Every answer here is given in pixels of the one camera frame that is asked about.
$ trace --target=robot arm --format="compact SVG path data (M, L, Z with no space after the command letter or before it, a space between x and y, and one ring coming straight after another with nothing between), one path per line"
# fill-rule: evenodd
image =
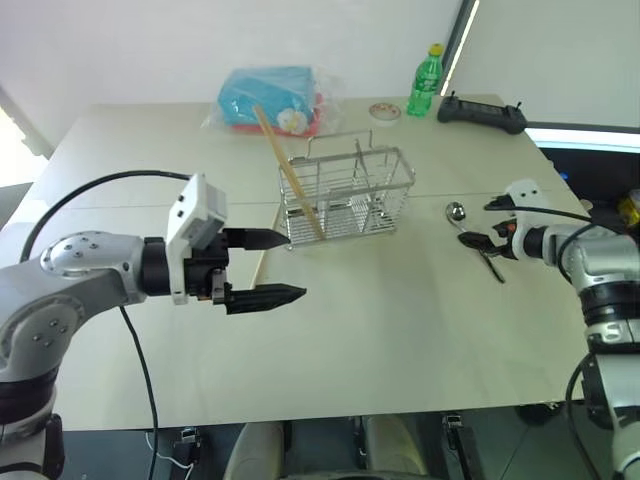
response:
M82 232L0 269L0 479L55 476L42 469L50 432L61 431L51 422L54 383L73 334L91 317L147 295L170 295L176 304L195 296L229 314L304 295L281 284L234 291L226 281L229 248L264 250L289 240L267 229L225 229L225 220L224 194L195 175L171 209L166 242ZM25 471L34 476L17 473Z
M549 208L532 180L512 184L485 208ZM504 245L487 235L461 234L470 248L507 258L566 269L582 304L585 337L592 360L582 368L582 388L590 416L614 430L615 471L640 479L640 253L633 239L602 227L589 228L563 243L581 226L548 225L549 216L514 211L515 219L494 229Z

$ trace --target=white wall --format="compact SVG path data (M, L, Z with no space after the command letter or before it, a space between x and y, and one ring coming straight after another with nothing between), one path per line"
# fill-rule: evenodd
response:
M529 120L640 127L639 0L480 0L449 91Z
M0 0L0 85L56 145L93 103L210 101L231 69L313 64L407 95L459 0Z

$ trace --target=black cable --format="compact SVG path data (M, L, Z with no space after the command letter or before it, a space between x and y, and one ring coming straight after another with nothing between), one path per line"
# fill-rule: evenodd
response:
M592 359L593 359L593 355L591 353L588 353L587 355L585 355L585 357L580 361L576 369L571 374L571 377L569 378L569 383L567 384L567 391L565 392L565 395L564 395L564 402L565 402L564 414L567 420L567 426L569 427L569 433L571 433L571 439L573 440L573 443L578 449L578 453L580 454L580 457L582 458L585 466L587 467L587 470L589 471L589 475L591 475L591 478L593 480L600 480L600 474L598 473L598 470L596 469L595 465L591 461L591 458L589 457L589 453L587 452L587 449L582 443L582 440L580 440L580 435L578 435L578 430L576 429L576 424L573 419L573 400L572 400L573 389L576 386L576 382L578 380L578 376L582 372L582 368Z
M571 244L571 242L573 242L575 239L577 239L580 235L582 235L587 230L591 230L592 228L595 228L597 226L598 225L596 225L595 223L590 223L588 225L585 225L584 227L579 228L578 230L573 232L571 235L569 235L560 245L560 248L558 249L558 258L557 258L558 270L560 271L560 274L564 277L564 279L567 282L571 283L571 277L567 273L567 270L564 268L564 263L563 263L564 252L567 250L567 247Z
M522 446L522 444L524 443L525 438L527 437L527 433L529 433L529 428L531 428L529 425L527 425L527 428L524 429L524 432L522 432L522 435L520 436L520 440L518 441L518 444L516 445L516 448L513 449L513 452L511 452L511 456L509 457L509 461L507 462L507 464L505 465L504 469L502 470L502 475L500 475L500 480L504 480L505 476L507 475L507 472L509 471L509 468L511 468L511 464L513 463L513 459L516 458L516 453L518 453L518 450L520 450L520 447Z
M153 472L156 468L156 457L158 454L158 410L156 408L156 400L153 396L153 388L151 386L151 377L149 376L149 369L147 368L147 361L142 353L142 347L140 346L140 339L136 333L136 329L133 328L129 315L124 307L120 307L120 313L124 322L127 324L127 328L133 338L133 343L136 346L136 352L138 352L138 358L140 359L140 365L142 366L142 374L144 375L144 383L147 386L147 394L149 395L149 405L151 406L151 419L153 422L153 452L151 456L151 463L149 464L149 473L147 475L148 480L153 480Z
M24 246L22 247L22 253L20 254L20 262L26 262L29 260L31 256L31 250L33 249L33 244L36 242L38 235L47 224L49 220L56 214L58 210L64 207L71 200L76 198L81 193L86 192L87 190L92 189L93 187L97 187L98 185L102 185L103 183L111 182L113 180L118 180L120 178L127 177L168 177L168 178L176 178L178 180L189 180L189 175L184 175L182 173L175 172L165 172L162 170L129 170L126 172L118 172L113 173L111 175L105 175L104 177L97 178L92 180L89 183L85 183L81 187L76 188L71 193L65 195L61 200L59 200L53 207L47 210L38 223L36 223L29 232L29 236L25 240Z
M553 210L550 208L538 208L538 207L497 207L491 205L485 205L485 210L490 210L492 212L535 212L535 213L546 213L549 215L557 215L559 217L567 217L567 218L575 218L576 220L582 220L584 222L593 223L593 219L591 217L586 217L584 215L578 215L577 213L565 212L563 210Z
M65 195L61 200L59 200L55 205L47 210L47 212L42 216L40 220L38 220L38 222L31 229L31 232L29 232L24 246L22 247L22 253L20 254L20 263L29 260L29 257L31 256L31 250L33 249L33 245L36 242L38 235L40 234L44 226L49 222L49 220L51 220L53 216L58 212L58 210L60 210L63 206L76 198L78 195L94 187L97 187L98 185L128 177L167 177L185 181L188 181L191 178L189 175L175 172L166 172L163 170L129 170L126 172L118 172L111 175L105 175L104 177L100 177L92 180L91 182L85 183L84 185ZM140 360L140 365L142 366L142 373L144 375L144 381L147 387L147 395L149 396L149 405L151 406L151 418L153 422L153 452L151 453L151 463L149 464L149 473L147 475L147 478L148 480L153 480L153 473L156 466L156 457L158 455L158 410L156 409L156 401L153 395L153 388L151 387L151 377L149 376L149 369L147 368L147 362L144 358L144 354L142 353L142 347L140 346L138 334L136 333L135 328L133 328L133 324L131 323L129 315L127 314L127 311L124 309L124 307L120 307L120 313L122 314L122 317L127 324L127 328L131 333L131 337L133 338L133 343L136 347L136 352L138 353L138 359Z

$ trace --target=wire basket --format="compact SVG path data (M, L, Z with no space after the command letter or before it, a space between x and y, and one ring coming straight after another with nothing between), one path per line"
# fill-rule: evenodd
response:
M368 137L366 149L360 138ZM353 139L354 152L313 157L312 146L338 137ZM333 239L395 230L415 172L397 147L373 146L373 132L311 137L307 154L289 163L325 238ZM318 241L301 203L280 169L283 227L292 245Z

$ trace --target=white table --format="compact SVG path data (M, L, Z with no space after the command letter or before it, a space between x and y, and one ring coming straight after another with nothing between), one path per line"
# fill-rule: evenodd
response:
M371 128L366 108L373 101L346 102L345 129ZM259 281L307 287L302 299L229 317L206 302L174 307L169 298L130 308L162 426L561 398L585 350L572 288L542 263L506 259L496 260L507 279L499 285L457 242L443 211L449 201L461 201L469 225L486 230L505 217L481 206L523 177L535 178L557 208L581 207L525 135L441 125L434 114L435 107L426 119L404 117L376 129L378 143L401 147L418 177L395 234L265 255ZM204 105L92 108L0 234L0 266L16 261L48 205L80 183L122 169L204 171L228 192L230 226L271 227L279 194L266 140L203 131L205 115ZM288 141L296 154L304 145ZM83 229L162 235L181 187L164 179L100 187L54 217L34 250ZM236 288L250 286L259 260L258 252L232 252L228 274ZM67 430L150 426L140 367L117 311L77 333L58 391L56 410Z

